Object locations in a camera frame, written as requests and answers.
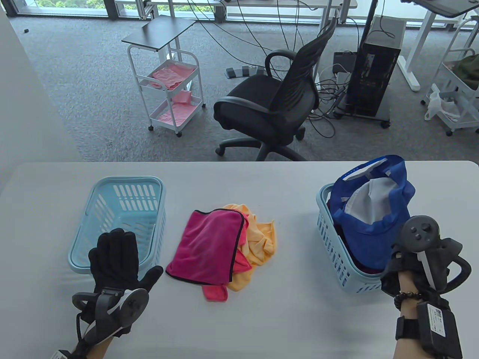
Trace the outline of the person's left hand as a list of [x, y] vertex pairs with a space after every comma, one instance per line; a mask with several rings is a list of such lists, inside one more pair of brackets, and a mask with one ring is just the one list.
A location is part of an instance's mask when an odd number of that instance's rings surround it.
[[130, 331], [145, 311], [163, 267], [154, 266], [139, 279], [136, 236], [120, 228], [101, 234], [88, 258], [94, 291], [79, 292], [73, 295], [72, 302], [80, 311], [77, 320], [89, 325], [78, 338], [93, 346]]

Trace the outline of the person's right hand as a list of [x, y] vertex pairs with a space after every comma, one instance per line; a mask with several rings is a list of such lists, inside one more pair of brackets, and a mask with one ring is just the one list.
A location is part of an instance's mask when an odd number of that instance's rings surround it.
[[[400, 274], [407, 273], [411, 274], [412, 289], [400, 284]], [[392, 247], [391, 259], [381, 275], [381, 289], [394, 298], [394, 305], [398, 310], [402, 309], [405, 300], [429, 301], [438, 308], [450, 309], [449, 302], [430, 286], [417, 255], [399, 244]]]

